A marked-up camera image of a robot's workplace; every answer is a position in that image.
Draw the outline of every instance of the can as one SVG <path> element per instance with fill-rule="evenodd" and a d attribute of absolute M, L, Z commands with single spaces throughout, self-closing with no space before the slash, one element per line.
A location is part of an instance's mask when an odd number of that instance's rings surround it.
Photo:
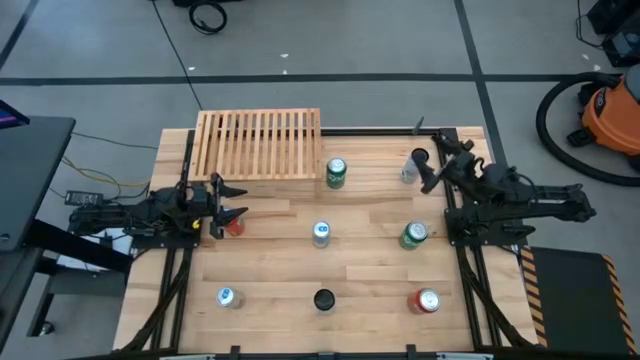
<path fill-rule="evenodd" d="M 325 248 L 331 240 L 329 223 L 326 221 L 318 221 L 313 225 L 313 245 L 317 248 Z"/>
<path fill-rule="evenodd" d="M 336 297 L 331 290 L 320 289 L 313 297 L 313 304 L 318 309 L 318 314 L 328 315 L 333 312 L 333 307 L 336 304 Z"/>
<path fill-rule="evenodd" d="M 413 250 L 422 244 L 429 236 L 427 226 L 421 222 L 410 222 L 400 236 L 400 246 Z"/>
<path fill-rule="evenodd" d="M 416 148 L 413 149 L 411 154 L 409 154 L 409 158 L 400 172 L 400 181 L 403 183 L 413 184 L 420 177 L 418 166 L 416 166 L 416 160 L 427 162 L 427 160 L 429 160 L 429 153 L 427 150 Z"/>
<path fill-rule="evenodd" d="M 224 287 L 218 290 L 218 296 L 216 296 L 218 305 L 229 309 L 238 309 L 244 304 L 244 294 L 240 291 Z"/>
<path fill-rule="evenodd" d="M 231 236 L 240 236 L 244 232 L 244 219 L 238 216 L 229 224 L 225 225 L 224 229 Z"/>
<path fill-rule="evenodd" d="M 440 295 L 433 289 L 420 289 L 407 297 L 407 305 L 414 314 L 436 312 L 440 308 Z"/>
<path fill-rule="evenodd" d="M 333 158 L 327 163 L 327 186 L 340 189 L 347 178 L 347 163 L 342 158 Z"/>

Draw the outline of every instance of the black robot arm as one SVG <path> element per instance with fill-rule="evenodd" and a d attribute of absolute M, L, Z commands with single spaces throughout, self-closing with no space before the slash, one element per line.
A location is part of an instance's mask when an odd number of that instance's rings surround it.
<path fill-rule="evenodd" d="M 452 141 L 443 134 L 433 137 L 448 156 L 436 172 L 426 162 L 414 159 L 422 178 L 423 193 L 429 193 L 442 179 L 466 197 L 465 205 L 445 213 L 449 237 L 456 244 L 513 245 L 535 230 L 509 223 L 539 217 L 585 222 L 595 215 L 582 185 L 535 186 L 515 167 L 484 165 L 484 159 L 470 152 L 473 142 Z"/>
<path fill-rule="evenodd" d="M 205 184 L 188 186 L 181 181 L 174 187 L 151 191 L 146 199 L 135 205 L 83 206 L 69 217 L 69 231 L 82 236 L 108 228 L 124 228 L 124 233 L 134 239 L 156 239 L 146 243 L 157 242 L 158 247 L 168 247 L 170 242 L 164 239 L 184 238 L 191 244 L 191 239 L 199 240 L 201 219 L 211 217 L 209 232 L 214 238 L 222 239 L 224 226 L 248 208 L 225 209 L 220 199 L 240 196 L 247 191 L 226 186 L 217 173 L 211 176 L 210 185 L 211 192 Z"/>

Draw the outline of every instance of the computer monitor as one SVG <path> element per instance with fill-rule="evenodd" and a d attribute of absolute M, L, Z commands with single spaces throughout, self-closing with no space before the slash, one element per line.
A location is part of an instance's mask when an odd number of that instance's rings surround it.
<path fill-rule="evenodd" d="M 27 124 L 29 124 L 28 117 L 0 100 L 0 129 Z"/>

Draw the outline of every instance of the concrete floor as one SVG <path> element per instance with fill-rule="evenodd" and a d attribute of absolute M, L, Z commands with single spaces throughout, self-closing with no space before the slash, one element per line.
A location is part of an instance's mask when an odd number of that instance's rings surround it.
<path fill-rule="evenodd" d="M 592 3 L 583 1 L 583 12 Z M 494 154 L 504 149 L 509 163 L 536 183 L 583 183 L 598 216 L 586 224 L 528 222 L 538 227 L 529 242 L 609 254 L 629 318 L 640 329 L 640 283 L 633 275 L 640 272 L 640 190 L 577 174 L 547 154 L 535 135 L 537 105 L 554 85 L 544 75 L 616 72 L 603 53 L 575 39 L 575 1 L 245 0 L 224 4 L 229 25 L 217 36 L 194 31 L 187 11 L 169 0 L 157 5 L 185 65 L 194 67 L 189 73 L 197 77 L 205 109 L 319 107 L 330 126 L 413 125 L 423 115 L 425 125 L 482 125 L 492 134 Z M 26 9 L 33 10 L 27 22 L 21 21 Z M 470 33 L 461 26 L 466 21 Z M 588 23 L 584 31 L 595 39 Z M 0 98 L 26 114 L 71 116 L 76 131 L 148 145 L 158 143 L 163 128 L 196 122 L 197 103 L 187 85 L 176 83 L 182 70 L 148 1 L 4 0 L 2 48 Z M 478 62 L 467 53 L 474 48 Z M 326 76 L 287 78 L 318 74 Z M 515 81 L 483 74 L 509 74 Z M 540 76 L 517 81 L 532 74 Z M 558 139 L 574 126 L 578 110 L 571 94 L 561 99 L 549 118 Z M 148 179 L 155 158 L 153 151 L 82 138 L 71 141 L 67 155 L 123 182 Z M 628 172 L 618 155 L 602 149 L 579 156 Z M 52 187 L 114 191 L 64 167 Z M 65 227 L 70 211 L 50 194 L 38 216 Z M 37 277 L 1 359 L 111 349 L 117 298 L 56 298 L 50 320 L 58 331 L 26 338 L 43 286 Z"/>

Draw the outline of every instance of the green can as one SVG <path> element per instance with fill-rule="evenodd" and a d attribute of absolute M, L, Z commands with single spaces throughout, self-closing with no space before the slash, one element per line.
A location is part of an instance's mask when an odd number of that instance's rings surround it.
<path fill-rule="evenodd" d="M 333 158 L 327 163 L 327 185 L 332 189 L 340 189 L 347 179 L 347 163 L 344 159 Z"/>
<path fill-rule="evenodd" d="M 410 222 L 400 236 L 400 246 L 413 250 L 422 244 L 429 236 L 427 226 L 421 222 Z"/>

